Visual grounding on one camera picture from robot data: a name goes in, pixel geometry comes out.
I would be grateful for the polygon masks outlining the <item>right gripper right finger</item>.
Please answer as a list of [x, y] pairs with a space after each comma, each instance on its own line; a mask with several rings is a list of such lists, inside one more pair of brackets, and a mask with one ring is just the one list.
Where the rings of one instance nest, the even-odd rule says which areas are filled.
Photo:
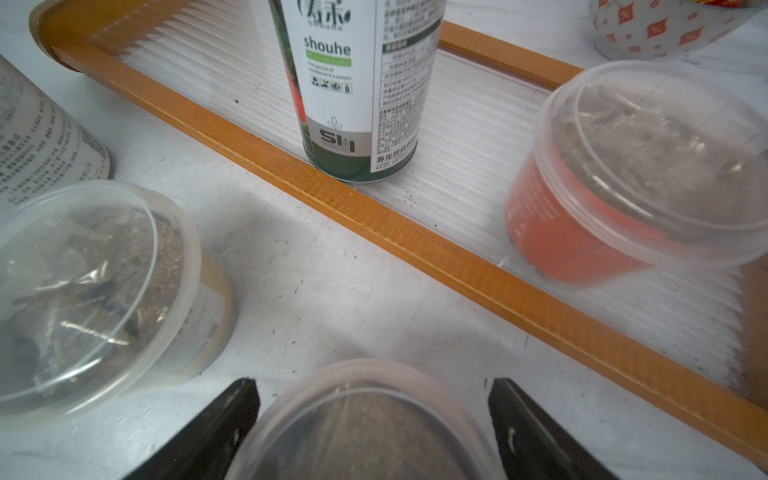
[[509, 479], [617, 479], [514, 381], [493, 381], [488, 408]]

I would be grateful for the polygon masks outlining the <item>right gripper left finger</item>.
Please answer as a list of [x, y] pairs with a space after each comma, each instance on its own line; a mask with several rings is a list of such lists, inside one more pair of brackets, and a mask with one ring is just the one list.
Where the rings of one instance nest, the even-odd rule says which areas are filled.
[[254, 379], [233, 382], [129, 479], [222, 479], [256, 424], [260, 397]]

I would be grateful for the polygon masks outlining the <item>red seed cup top shelf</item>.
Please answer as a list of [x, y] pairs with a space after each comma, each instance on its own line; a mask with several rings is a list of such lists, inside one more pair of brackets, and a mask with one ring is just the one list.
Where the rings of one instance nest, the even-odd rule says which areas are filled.
[[261, 414], [229, 479], [502, 479], [470, 412], [400, 363], [356, 359], [294, 383]]

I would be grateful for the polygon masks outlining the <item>yellow seed cup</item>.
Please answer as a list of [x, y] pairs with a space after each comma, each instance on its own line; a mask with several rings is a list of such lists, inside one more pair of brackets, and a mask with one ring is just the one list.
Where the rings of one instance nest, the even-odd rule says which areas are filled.
[[188, 381], [236, 325], [232, 283], [173, 201], [88, 181], [1, 216], [1, 427]]

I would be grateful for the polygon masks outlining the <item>tall white-lid seed jar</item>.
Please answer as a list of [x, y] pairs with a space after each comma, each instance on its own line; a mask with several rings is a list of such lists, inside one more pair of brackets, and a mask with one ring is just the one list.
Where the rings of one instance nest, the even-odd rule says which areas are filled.
[[2, 59], [1, 212], [112, 170], [107, 147]]

